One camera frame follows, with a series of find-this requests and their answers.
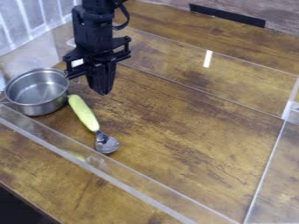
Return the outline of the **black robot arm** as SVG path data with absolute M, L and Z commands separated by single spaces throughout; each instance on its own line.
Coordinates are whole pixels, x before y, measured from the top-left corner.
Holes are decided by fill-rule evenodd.
M 81 0 L 70 11 L 76 47 L 62 56 L 65 77 L 70 80 L 84 75 L 100 95 L 112 90 L 117 62 L 130 57 L 130 38 L 114 38 L 112 33 L 129 23 L 125 1 Z

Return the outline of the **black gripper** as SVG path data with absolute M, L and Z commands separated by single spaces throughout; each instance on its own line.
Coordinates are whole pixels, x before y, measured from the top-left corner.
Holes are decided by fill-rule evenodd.
M 106 95 L 113 87 L 116 62 L 130 57 L 130 38 L 114 38 L 112 33 L 128 25 L 126 7 L 122 4 L 81 4 L 72 8 L 70 15 L 76 48 L 62 56 L 65 77 L 74 79 L 85 74 L 89 88 Z M 96 64 L 102 64 L 100 84 Z

